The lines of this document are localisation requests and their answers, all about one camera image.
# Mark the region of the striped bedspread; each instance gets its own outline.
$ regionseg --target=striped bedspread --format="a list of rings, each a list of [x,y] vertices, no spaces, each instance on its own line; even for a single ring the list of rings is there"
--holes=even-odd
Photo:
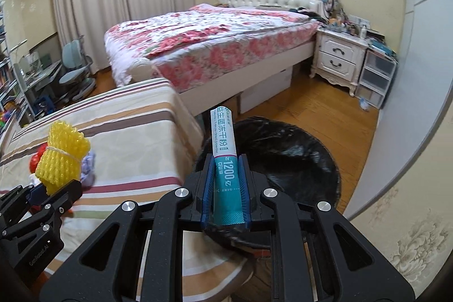
[[[29,184],[29,160],[56,120],[71,123],[89,138],[96,180],[74,204],[73,214],[62,218],[64,249],[48,274],[123,201],[153,202],[180,187],[202,143],[200,128],[169,81],[148,80],[71,105],[18,132],[0,159],[1,193]],[[184,232],[184,301],[221,301],[251,272],[246,258],[202,233]]]

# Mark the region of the black garbage bag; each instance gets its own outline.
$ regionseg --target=black garbage bag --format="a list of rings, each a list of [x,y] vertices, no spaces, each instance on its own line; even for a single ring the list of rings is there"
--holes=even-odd
[[[307,205],[320,201],[337,204],[340,174],[331,154],[316,137],[297,126],[263,117],[236,122],[234,136],[237,156],[246,154],[250,169],[266,175],[269,187]],[[203,169],[209,153],[211,139],[205,142],[195,171]],[[207,233],[222,245],[234,241],[252,248],[270,247],[267,232],[243,233],[238,228]]]

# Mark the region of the cardboard box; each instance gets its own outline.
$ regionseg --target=cardboard box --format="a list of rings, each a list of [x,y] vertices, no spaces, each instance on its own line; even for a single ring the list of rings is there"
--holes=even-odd
[[[240,98],[240,113],[243,114],[249,111],[289,88],[291,86],[292,74],[293,67],[291,66],[243,91]]]

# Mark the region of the desk chair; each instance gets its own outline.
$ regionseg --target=desk chair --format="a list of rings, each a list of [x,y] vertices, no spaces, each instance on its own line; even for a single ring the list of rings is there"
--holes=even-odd
[[[93,60],[82,53],[79,40],[73,40],[63,47],[61,60],[69,72],[60,78],[60,85],[73,85],[66,99],[75,102],[87,97],[96,87],[96,80],[90,77]]]

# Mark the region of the bed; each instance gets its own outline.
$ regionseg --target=bed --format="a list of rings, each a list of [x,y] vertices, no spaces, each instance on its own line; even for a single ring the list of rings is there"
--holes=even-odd
[[[59,119],[76,126],[90,140],[96,154],[96,179],[74,203],[73,214],[62,217],[64,248],[49,264],[47,274],[53,274],[125,200],[154,202],[182,186],[203,138],[179,94],[162,78],[88,98],[18,132],[12,118],[11,129],[2,136],[0,196],[30,184],[30,158],[47,141],[50,124]],[[184,232],[185,302],[222,301],[252,270],[253,262],[246,257],[222,248],[203,233]]]
[[[317,22],[254,7],[305,7],[328,17],[323,0],[219,2],[229,8],[202,4],[110,29],[105,45],[117,86],[163,76],[197,115],[313,55]]]

